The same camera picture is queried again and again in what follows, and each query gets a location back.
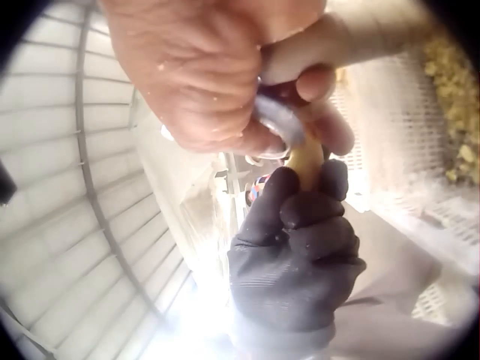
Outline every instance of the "colorful clothing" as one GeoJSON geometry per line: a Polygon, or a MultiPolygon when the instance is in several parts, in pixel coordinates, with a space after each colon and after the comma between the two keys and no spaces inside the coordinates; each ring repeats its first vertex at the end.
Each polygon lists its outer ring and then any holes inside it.
{"type": "Polygon", "coordinates": [[[257,180],[255,180],[248,194],[248,198],[251,204],[257,197],[260,196],[262,190],[264,189],[265,183],[268,181],[269,178],[270,178],[270,174],[263,175],[259,177],[257,180]]]}

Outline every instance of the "skin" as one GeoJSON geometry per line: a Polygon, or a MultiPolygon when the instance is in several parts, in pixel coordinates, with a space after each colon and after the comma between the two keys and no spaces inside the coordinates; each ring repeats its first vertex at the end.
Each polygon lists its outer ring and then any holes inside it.
{"type": "MultiPolygon", "coordinates": [[[[177,143],[196,152],[258,155],[282,142],[252,118],[262,51],[317,21],[324,0],[101,0],[117,58],[177,143]]],[[[307,69],[284,101],[301,96],[303,121],[334,153],[353,134],[340,116],[308,109],[334,84],[307,69]]]]}

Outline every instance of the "wood shavings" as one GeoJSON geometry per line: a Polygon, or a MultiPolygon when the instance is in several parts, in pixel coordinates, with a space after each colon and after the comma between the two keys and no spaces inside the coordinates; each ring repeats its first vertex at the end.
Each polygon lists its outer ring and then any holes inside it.
{"type": "Polygon", "coordinates": [[[479,83],[462,49],[441,35],[424,46],[425,73],[432,77],[445,116],[452,183],[479,184],[479,83]]]}

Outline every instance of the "white wall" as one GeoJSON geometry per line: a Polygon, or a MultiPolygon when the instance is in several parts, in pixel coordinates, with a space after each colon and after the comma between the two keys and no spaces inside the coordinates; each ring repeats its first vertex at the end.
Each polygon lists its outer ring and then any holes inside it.
{"type": "MultiPolygon", "coordinates": [[[[77,69],[84,14],[71,4],[48,10],[25,35],[0,87],[0,158],[19,186],[0,218],[1,291],[20,323],[13,321],[14,338],[33,359],[45,353],[29,339],[57,360],[144,359],[161,326],[106,234],[171,321],[196,285],[135,150],[128,129],[133,86],[98,13],[77,69]],[[87,158],[79,152],[77,106],[87,158]],[[109,231],[86,196],[86,165],[109,231]]],[[[166,164],[170,171],[173,163],[166,164]]]]}

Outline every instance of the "black glove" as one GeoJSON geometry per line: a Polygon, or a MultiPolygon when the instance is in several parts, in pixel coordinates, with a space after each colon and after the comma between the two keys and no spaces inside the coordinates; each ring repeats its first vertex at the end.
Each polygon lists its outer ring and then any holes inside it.
{"type": "Polygon", "coordinates": [[[228,252],[237,346],[295,360],[327,346],[334,311],[365,269],[342,217],[347,189],[347,167],[337,160],[325,162],[312,192],[299,192],[289,168],[271,175],[228,252]]]}

